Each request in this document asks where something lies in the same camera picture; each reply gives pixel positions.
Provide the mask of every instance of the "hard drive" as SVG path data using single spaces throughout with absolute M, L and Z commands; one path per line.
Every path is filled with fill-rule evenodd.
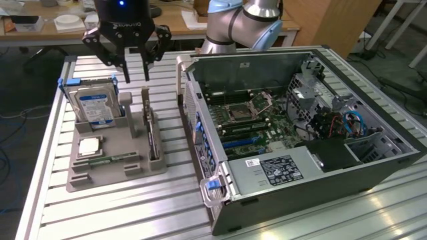
M 61 85 L 76 120 L 89 122 L 92 129 L 114 126 L 114 118 L 122 116 L 122 108 L 117 100 L 116 77 L 104 79 L 68 79 Z

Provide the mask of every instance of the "barcode label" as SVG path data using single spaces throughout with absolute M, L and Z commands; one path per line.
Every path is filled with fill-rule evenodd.
M 250 160 L 245 160 L 245 165 L 246 165 L 246 167 L 253 167 L 256 165 L 260 165 L 260 159 L 254 158 L 254 159 L 250 159 Z

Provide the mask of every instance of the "blue hard drive label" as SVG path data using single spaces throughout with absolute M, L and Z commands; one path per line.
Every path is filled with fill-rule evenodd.
M 262 160 L 260 166 L 273 186 L 304 178 L 289 155 Z
M 81 96 L 80 103 L 86 121 L 93 125 L 109 124 L 114 117 L 112 109 L 106 106 L 108 98 L 105 94 Z

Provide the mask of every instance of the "robotiq logo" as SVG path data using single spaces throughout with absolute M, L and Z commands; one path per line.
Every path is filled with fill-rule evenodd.
M 122 27 L 140 27 L 141 26 L 141 23 L 140 22 L 136 22 L 136 23 L 130 23 L 130 24 L 112 24 L 112 28 L 116 29 L 116 28 L 122 28 Z

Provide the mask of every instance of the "white desk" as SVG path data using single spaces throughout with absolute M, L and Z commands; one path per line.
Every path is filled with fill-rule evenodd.
M 380 38 L 393 16 L 396 15 L 400 7 L 403 6 L 403 4 L 417 4 L 417 6 L 415 7 L 413 11 L 409 13 L 409 15 L 407 16 L 401 26 L 399 27 L 399 30 L 395 32 L 395 34 L 392 35 L 392 38 L 385 46 L 385 49 L 389 50 L 393 47 L 395 42 L 397 41 L 397 39 L 400 38 L 403 32 L 405 31 L 408 25 L 411 24 L 411 22 L 413 21 L 416 15 L 419 14 L 420 10 L 423 9 L 427 0 L 397 0 L 397 2 L 395 3 L 384 21 L 381 22 L 371 40 L 367 43 L 365 49 L 369 50 L 377 39 Z M 427 46 L 423 48 L 423 50 L 419 52 L 417 56 L 415 57 L 413 61 L 409 63 L 409 67 L 415 68 L 416 64 L 419 63 L 419 61 L 421 60 L 421 58 L 427 55 Z

